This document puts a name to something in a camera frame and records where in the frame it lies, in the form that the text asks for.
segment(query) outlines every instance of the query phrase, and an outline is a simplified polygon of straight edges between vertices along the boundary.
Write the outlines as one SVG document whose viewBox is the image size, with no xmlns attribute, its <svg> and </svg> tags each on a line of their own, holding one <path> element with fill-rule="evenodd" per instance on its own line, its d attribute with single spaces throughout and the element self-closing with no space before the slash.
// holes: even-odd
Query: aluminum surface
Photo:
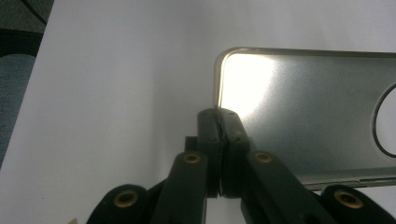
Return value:
<svg viewBox="0 0 396 224">
<path fill-rule="evenodd" d="M 238 113 L 258 150 L 275 153 L 310 189 L 395 183 L 376 142 L 396 54 L 230 49 L 216 67 L 215 106 Z"/>
</svg>

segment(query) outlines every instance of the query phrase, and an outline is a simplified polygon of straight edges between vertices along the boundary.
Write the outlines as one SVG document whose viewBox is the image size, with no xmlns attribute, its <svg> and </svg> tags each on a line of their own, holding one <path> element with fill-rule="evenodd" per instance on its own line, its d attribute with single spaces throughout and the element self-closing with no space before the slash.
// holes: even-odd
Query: metal smartphone case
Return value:
<svg viewBox="0 0 396 224">
<path fill-rule="evenodd" d="M 215 107 L 238 113 L 255 148 L 276 154 L 308 189 L 396 184 L 396 155 L 376 127 L 396 92 L 396 54 L 229 49 L 215 77 Z M 396 139 L 396 126 L 387 130 Z"/>
</svg>

